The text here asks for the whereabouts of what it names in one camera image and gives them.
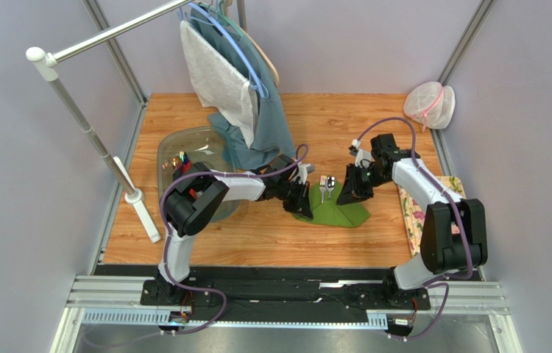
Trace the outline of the silver spoon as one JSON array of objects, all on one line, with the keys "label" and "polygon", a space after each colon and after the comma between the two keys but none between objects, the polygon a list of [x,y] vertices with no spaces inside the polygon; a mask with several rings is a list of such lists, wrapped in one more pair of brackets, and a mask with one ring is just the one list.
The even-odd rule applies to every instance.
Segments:
[{"label": "silver spoon", "polygon": [[331,199],[332,193],[336,188],[336,184],[337,184],[337,181],[336,181],[336,178],[334,176],[328,176],[327,177],[325,187],[327,189],[329,199]]}]

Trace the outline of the green paper napkin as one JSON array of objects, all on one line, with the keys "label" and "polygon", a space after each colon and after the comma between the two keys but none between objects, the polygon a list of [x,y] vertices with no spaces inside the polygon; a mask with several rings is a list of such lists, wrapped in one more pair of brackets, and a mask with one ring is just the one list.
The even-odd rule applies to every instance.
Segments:
[{"label": "green paper napkin", "polygon": [[342,184],[337,182],[330,197],[325,193],[325,200],[321,203],[319,185],[311,186],[309,192],[310,206],[313,219],[293,215],[298,221],[332,227],[356,228],[361,226],[369,217],[369,211],[361,204],[337,205],[336,201],[342,191]]}]

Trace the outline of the silver fork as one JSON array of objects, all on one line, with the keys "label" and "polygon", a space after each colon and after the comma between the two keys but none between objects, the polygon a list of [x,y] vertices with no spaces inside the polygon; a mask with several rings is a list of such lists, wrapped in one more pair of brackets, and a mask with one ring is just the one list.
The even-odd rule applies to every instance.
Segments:
[{"label": "silver fork", "polygon": [[320,197],[321,197],[320,202],[322,204],[325,201],[325,194],[326,194],[326,191],[327,191],[326,183],[327,183],[327,176],[326,175],[321,175],[320,178],[319,178],[319,182],[318,182],[318,189],[319,189]]}]

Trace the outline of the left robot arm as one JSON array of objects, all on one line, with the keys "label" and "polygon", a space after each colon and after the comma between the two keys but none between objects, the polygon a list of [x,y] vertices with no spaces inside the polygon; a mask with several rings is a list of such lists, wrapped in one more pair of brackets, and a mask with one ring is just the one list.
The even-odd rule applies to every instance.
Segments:
[{"label": "left robot arm", "polygon": [[197,235],[212,221],[220,204],[278,199],[283,209],[311,220],[308,175],[314,165],[282,154],[255,171],[227,173],[194,163],[168,186],[160,198],[166,240],[157,276],[144,283],[141,304],[179,305],[193,292],[184,284]]}]

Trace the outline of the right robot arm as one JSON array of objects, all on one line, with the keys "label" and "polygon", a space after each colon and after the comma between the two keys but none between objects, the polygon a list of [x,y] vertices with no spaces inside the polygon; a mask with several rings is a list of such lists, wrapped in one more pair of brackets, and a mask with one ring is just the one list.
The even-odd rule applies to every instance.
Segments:
[{"label": "right robot arm", "polygon": [[402,307],[444,278],[470,279],[488,258],[484,205],[453,192],[425,167],[413,149],[400,149],[391,134],[371,139],[371,151],[354,140],[354,163],[346,168],[337,204],[371,199],[388,182],[402,187],[425,213],[419,254],[390,268],[383,278],[382,298]]}]

